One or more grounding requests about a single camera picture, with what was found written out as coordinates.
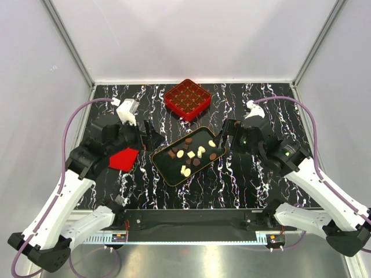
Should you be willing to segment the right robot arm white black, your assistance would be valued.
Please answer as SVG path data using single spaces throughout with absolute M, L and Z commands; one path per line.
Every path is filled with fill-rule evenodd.
M 261 212 L 268 229 L 291 226 L 315 234 L 338 253 L 352 257 L 370 239 L 370 209 L 346 194 L 320 169 L 308 151 L 293 140 L 277 137 L 261 116 L 243 121 L 226 119 L 214 138 L 218 148 L 232 137 L 231 150 L 257 157 L 263 166 L 304 189 L 323 208 L 322 213 L 273 200 Z

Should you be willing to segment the dark teardrop chocolate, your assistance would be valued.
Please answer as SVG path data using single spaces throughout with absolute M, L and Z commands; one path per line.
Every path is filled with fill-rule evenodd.
M 201 163 L 200 163 L 200 160 L 199 159 L 194 159 L 193 160 L 193 165 L 194 166 L 199 166 Z

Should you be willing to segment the white heart chocolate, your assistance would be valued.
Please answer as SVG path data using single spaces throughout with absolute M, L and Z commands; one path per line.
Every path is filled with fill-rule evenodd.
M 199 146 L 198 147 L 198 152 L 197 152 L 197 157 L 201 158 L 202 154 L 205 153 L 205 152 L 206 152 L 205 148 L 203 146 Z

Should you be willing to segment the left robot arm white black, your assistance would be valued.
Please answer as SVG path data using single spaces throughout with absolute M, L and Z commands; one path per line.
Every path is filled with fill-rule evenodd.
M 140 131 L 138 126 L 114 116 L 92 122 L 89 135 L 70 152 L 60 181 L 36 219 L 23 232 L 10 235 L 8 244 L 17 255 L 24 254 L 42 270 L 53 273 L 89 236 L 124 225 L 124 209 L 114 200 L 102 202 L 72 225 L 66 221 L 82 195 L 109 167 L 112 156 L 128 148 L 153 151 L 164 142 L 150 120 L 144 121 L 144 127 L 145 131 Z

